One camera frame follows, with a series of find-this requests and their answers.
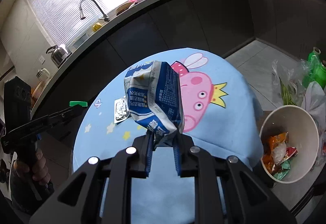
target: blue and white carton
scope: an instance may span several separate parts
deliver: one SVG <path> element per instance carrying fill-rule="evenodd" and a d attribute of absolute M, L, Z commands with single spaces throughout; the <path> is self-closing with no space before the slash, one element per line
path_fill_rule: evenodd
<path fill-rule="evenodd" d="M 185 125 L 178 73 L 167 62 L 131 66 L 124 90 L 135 122 L 154 132 L 159 145 L 172 146 L 177 129 L 182 133 Z"/>

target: kitchen faucet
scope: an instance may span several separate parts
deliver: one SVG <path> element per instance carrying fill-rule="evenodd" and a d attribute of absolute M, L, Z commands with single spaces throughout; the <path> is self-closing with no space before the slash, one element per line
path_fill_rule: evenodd
<path fill-rule="evenodd" d="M 80 11 L 80 19 L 83 20 L 85 19 L 86 17 L 84 16 L 84 13 L 83 13 L 83 9 L 81 8 L 81 4 L 82 2 L 85 1 L 85 0 L 81 0 L 80 3 L 79 3 L 79 11 Z M 91 0 L 95 3 L 95 5 L 98 7 L 98 9 L 100 10 L 100 12 L 102 12 L 103 14 L 103 18 L 98 18 L 99 20 L 104 20 L 104 21 L 109 21 L 109 17 L 104 13 L 104 11 L 100 8 L 100 6 L 97 4 L 97 2 L 95 0 Z"/>

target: human hand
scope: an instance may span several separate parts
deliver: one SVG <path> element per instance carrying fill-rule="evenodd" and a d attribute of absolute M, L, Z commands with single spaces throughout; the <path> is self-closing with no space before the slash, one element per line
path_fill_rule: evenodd
<path fill-rule="evenodd" d="M 33 180 L 39 182 L 40 185 L 46 185 L 50 181 L 51 176 L 48 173 L 48 167 L 45 165 L 45 157 L 43 156 L 41 149 L 38 149 L 35 155 L 37 162 L 32 167 Z M 22 179 L 24 178 L 24 174 L 28 173 L 30 170 L 26 163 L 18 159 L 14 162 L 14 169 L 16 170 L 17 175 Z"/>

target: star print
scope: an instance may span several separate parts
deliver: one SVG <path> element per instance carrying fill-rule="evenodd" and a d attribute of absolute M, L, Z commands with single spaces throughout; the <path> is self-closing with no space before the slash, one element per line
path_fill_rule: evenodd
<path fill-rule="evenodd" d="M 114 127 L 115 127 L 115 124 L 114 124 L 114 123 L 110 123 L 110 125 L 108 125 L 108 126 L 106 127 L 106 129 L 107 129 L 106 134 L 108 134 L 108 133 L 112 133 Z"/>
<path fill-rule="evenodd" d="M 89 130 L 91 129 L 91 124 L 88 124 L 86 127 L 85 127 L 85 133 L 89 132 Z"/>
<path fill-rule="evenodd" d="M 128 138 L 130 138 L 130 131 L 126 131 L 122 137 L 124 140 L 127 140 Z"/>
<path fill-rule="evenodd" d="M 137 125 L 137 130 L 140 130 L 140 129 L 145 129 L 145 130 L 147 130 L 145 127 L 143 127 L 142 125 Z"/>

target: stainless steel kettle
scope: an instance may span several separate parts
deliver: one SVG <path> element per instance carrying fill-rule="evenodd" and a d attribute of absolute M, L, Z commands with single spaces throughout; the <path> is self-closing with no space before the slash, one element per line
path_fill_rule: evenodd
<path fill-rule="evenodd" d="M 71 55 L 71 51 L 66 48 L 65 44 L 55 45 L 46 50 L 46 53 L 51 53 L 51 60 L 59 68 L 63 62 Z"/>

